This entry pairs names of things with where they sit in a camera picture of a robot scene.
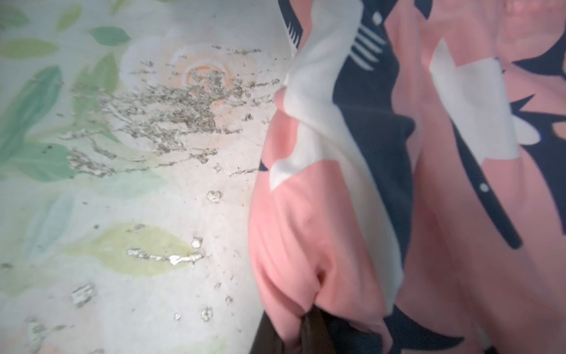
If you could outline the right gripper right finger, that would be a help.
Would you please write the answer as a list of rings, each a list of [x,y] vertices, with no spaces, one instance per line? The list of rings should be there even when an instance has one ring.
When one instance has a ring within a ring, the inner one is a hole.
[[[304,354],[336,354],[321,311],[317,307],[303,317],[301,346]]]

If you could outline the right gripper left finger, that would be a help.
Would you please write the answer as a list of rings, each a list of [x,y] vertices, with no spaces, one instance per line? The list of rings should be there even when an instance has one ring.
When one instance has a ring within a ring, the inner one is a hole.
[[[256,331],[250,354],[283,354],[283,342],[268,317],[263,312]]]

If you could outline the pink shark-print shorts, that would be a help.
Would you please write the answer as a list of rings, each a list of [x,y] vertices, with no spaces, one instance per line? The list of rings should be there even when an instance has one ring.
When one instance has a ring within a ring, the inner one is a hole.
[[[565,3],[281,1],[249,216],[283,353],[565,351]]]

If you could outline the floral table mat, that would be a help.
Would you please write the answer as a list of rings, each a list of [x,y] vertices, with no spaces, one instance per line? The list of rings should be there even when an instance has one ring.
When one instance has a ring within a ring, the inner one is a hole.
[[[247,353],[275,1],[1,3],[1,351]]]

